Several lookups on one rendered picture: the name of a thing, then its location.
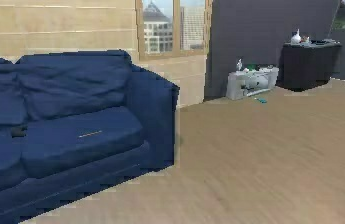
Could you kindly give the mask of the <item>wooden framed window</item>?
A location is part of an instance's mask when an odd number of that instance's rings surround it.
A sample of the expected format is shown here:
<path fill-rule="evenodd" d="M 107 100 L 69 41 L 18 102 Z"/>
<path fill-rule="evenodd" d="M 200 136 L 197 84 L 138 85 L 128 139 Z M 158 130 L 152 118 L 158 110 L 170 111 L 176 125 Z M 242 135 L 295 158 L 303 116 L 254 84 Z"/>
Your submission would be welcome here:
<path fill-rule="evenodd" d="M 141 61 L 205 55 L 213 0 L 135 0 Z"/>

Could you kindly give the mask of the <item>yellow pencil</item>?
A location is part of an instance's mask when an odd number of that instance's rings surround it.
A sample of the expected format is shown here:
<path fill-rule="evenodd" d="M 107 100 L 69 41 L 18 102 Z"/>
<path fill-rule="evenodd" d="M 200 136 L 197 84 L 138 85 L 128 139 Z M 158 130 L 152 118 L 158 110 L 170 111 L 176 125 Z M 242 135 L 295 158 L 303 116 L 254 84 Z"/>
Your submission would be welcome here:
<path fill-rule="evenodd" d="M 95 131 L 95 132 L 90 132 L 90 133 L 86 133 L 86 134 L 82 134 L 82 135 L 79 135 L 78 138 L 84 138 L 84 137 L 96 135 L 96 134 L 99 134 L 99 133 L 102 133 L 102 130 Z"/>

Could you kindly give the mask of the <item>blue sofa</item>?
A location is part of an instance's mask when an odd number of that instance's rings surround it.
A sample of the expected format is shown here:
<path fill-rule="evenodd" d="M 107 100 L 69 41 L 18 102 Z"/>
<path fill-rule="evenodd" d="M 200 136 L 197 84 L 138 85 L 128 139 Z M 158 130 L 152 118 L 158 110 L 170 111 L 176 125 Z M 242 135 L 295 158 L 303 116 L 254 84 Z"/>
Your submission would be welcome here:
<path fill-rule="evenodd" d="M 0 58 L 0 224 L 173 165 L 178 95 L 124 50 Z"/>

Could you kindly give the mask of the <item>black cabinet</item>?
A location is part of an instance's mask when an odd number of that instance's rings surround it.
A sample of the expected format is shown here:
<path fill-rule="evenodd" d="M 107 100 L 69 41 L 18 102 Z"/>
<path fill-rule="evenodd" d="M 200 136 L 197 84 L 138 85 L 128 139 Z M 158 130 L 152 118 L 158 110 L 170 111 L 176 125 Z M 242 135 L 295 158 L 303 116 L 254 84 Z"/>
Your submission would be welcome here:
<path fill-rule="evenodd" d="M 329 82 L 336 72 L 342 45 L 284 44 L 279 59 L 276 85 L 287 90 L 302 92 Z"/>

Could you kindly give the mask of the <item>black remote control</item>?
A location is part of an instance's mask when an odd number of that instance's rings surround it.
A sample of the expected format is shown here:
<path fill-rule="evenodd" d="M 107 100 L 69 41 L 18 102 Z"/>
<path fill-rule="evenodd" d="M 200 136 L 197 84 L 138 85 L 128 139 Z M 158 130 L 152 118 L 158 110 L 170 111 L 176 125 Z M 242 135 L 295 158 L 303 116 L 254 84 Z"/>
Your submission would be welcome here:
<path fill-rule="evenodd" d="M 28 129 L 27 126 L 18 126 L 18 127 L 13 127 L 11 129 L 11 137 L 25 137 L 26 133 L 25 131 Z"/>

